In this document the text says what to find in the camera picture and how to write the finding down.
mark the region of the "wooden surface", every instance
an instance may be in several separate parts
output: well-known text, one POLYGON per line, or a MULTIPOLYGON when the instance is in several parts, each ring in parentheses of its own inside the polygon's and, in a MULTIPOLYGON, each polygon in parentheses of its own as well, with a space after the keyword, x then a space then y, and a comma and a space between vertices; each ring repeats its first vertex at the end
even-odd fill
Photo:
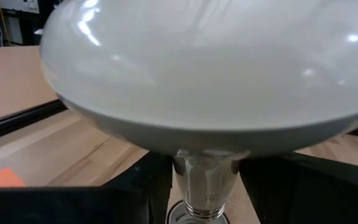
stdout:
POLYGON ((0 118, 56 99, 43 78, 37 46, 0 47, 0 118))
MULTIPOLYGON (((358 137, 338 136, 299 152, 358 165, 358 137)), ((101 185, 145 153, 64 111, 1 137, 0 169, 10 167, 27 186, 101 185)), ((174 178, 169 207, 181 199, 174 178)), ((259 223, 240 177, 226 214, 232 224, 259 223)))

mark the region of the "wooden table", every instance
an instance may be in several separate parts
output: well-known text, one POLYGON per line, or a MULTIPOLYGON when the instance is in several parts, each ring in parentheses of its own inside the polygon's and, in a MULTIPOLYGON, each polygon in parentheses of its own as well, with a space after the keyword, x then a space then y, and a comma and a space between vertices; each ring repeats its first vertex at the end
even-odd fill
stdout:
MULTIPOLYGON (((93 128, 71 111, 0 137, 0 169, 10 167, 27 186, 101 185, 145 153, 93 128)), ((358 137, 338 136, 300 153, 358 165, 358 137)), ((181 199, 174 178, 169 207, 181 199)), ((226 213, 232 224, 259 223, 239 177, 226 213)))
POLYGON ((0 118, 56 99, 44 80, 38 46, 0 47, 0 118))

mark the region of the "orange paper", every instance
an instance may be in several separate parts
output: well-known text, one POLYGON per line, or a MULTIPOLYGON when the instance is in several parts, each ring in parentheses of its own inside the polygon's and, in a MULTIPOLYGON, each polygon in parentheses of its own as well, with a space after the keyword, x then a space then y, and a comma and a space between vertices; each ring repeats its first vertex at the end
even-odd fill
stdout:
POLYGON ((25 185, 11 168, 6 168, 0 170, 0 187, 25 187, 25 185))

